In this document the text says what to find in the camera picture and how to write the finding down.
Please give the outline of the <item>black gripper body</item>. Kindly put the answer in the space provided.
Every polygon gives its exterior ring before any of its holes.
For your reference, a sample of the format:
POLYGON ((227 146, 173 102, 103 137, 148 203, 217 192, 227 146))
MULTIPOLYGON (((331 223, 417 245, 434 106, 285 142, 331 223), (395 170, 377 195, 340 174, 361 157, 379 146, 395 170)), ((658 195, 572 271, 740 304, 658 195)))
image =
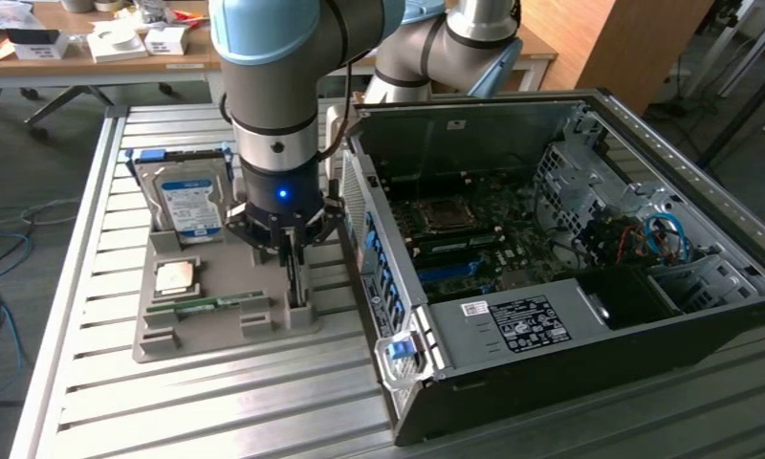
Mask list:
POLYGON ((276 215, 283 228, 303 228, 324 207, 317 159, 311 158, 287 171, 264 170, 244 159, 240 162, 247 193, 240 219, 251 219, 268 228, 271 216, 276 215))

